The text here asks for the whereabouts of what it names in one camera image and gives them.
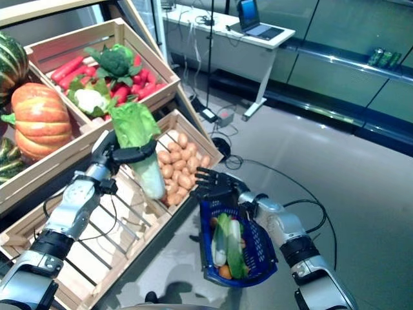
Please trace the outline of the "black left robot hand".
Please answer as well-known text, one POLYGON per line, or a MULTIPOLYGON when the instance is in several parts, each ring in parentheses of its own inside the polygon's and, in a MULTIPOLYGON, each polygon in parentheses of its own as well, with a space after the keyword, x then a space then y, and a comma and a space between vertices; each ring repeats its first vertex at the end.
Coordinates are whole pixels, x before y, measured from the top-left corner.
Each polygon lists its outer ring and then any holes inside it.
POLYGON ((104 130, 92 147, 91 164, 106 168, 110 175, 117 174, 123 164, 146 160, 155 152, 157 141, 153 138, 140 147, 121 148, 114 130, 104 130))

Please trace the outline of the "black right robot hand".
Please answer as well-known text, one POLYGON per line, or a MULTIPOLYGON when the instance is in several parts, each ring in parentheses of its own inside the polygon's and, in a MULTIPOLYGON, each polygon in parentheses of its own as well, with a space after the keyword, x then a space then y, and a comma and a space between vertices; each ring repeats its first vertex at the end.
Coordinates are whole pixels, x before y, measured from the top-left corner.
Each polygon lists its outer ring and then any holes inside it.
POLYGON ((198 167, 195 177, 196 189, 190 195, 199 202, 230 200, 237 203, 243 193, 250 192, 242 180, 224 172, 198 167))

